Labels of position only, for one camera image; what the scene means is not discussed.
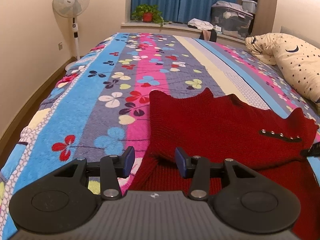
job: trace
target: ribbed knit fabric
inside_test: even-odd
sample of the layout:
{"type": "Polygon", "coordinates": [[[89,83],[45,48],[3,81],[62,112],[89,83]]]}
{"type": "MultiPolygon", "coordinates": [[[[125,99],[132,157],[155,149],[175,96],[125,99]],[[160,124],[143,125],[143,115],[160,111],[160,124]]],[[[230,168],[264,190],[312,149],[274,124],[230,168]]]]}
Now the ribbed knit fabric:
{"type": "MultiPolygon", "coordinates": [[[[150,145],[131,190],[188,191],[190,179],[182,179],[174,164],[174,150],[180,146],[190,156],[212,162],[233,158],[294,192],[301,201],[301,215],[294,232],[303,240],[320,236],[320,187],[311,167],[300,156],[310,148],[318,126],[304,117],[300,108],[282,119],[272,110],[261,110],[235,95],[214,98],[209,89],[201,94],[176,99],[160,91],[150,93],[150,145]],[[261,135],[274,131],[301,142],[261,135]]],[[[221,189],[211,179],[210,193],[221,189]]]]}

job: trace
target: crescent moon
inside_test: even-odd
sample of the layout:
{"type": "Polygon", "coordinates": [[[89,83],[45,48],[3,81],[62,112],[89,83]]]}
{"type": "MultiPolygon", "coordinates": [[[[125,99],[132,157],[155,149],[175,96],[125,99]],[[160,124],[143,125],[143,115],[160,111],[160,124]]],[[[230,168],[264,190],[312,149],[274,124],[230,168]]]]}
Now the crescent moon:
{"type": "Polygon", "coordinates": [[[297,52],[299,50],[299,47],[298,47],[298,45],[297,45],[297,48],[296,49],[294,49],[294,50],[285,50],[286,52],[291,52],[291,53],[293,53],[293,52],[297,52]]]}

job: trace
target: plastic storage box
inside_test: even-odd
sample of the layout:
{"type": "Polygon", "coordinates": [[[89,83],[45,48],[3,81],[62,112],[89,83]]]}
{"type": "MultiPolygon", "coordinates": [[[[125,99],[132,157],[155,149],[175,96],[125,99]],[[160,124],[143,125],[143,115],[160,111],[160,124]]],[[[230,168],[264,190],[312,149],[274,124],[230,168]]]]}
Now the plastic storage box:
{"type": "Polygon", "coordinates": [[[256,13],[257,2],[252,0],[242,0],[242,8],[250,13],[256,13]]]}
{"type": "Polygon", "coordinates": [[[232,8],[232,6],[214,4],[211,7],[211,24],[221,27],[222,34],[227,36],[244,40],[252,19],[252,14],[232,8]]]}

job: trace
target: floral blanket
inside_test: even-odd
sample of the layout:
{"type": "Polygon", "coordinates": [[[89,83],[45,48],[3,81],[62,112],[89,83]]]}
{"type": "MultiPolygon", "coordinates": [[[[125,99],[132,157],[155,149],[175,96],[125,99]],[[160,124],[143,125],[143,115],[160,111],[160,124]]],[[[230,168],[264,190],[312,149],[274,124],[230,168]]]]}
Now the floral blanket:
{"type": "MultiPolygon", "coordinates": [[[[301,107],[320,123],[280,71],[241,49],[180,36],[117,33],[67,72],[21,132],[0,172],[0,237],[7,240],[16,231],[8,213],[12,195],[74,158],[99,161],[134,146],[131,175],[119,179],[122,191],[128,189],[148,146],[150,91],[186,98],[206,87],[216,97],[233,93],[282,118],[301,107]]],[[[319,180],[319,159],[309,162],[319,180]]],[[[91,178],[89,189],[99,193],[99,178],[91,178]]]]}

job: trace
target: yellow stripe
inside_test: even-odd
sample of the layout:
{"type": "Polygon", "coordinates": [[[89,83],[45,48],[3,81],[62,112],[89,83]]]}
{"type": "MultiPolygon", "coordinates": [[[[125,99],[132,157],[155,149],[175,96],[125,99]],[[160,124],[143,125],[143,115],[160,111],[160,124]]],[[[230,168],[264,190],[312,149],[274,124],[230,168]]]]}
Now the yellow stripe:
{"type": "Polygon", "coordinates": [[[174,37],[196,58],[197,61],[199,61],[201,65],[205,67],[209,75],[215,80],[215,82],[226,95],[235,94],[241,101],[248,103],[247,99],[236,88],[236,86],[201,51],[190,44],[184,37],[174,37]]]}

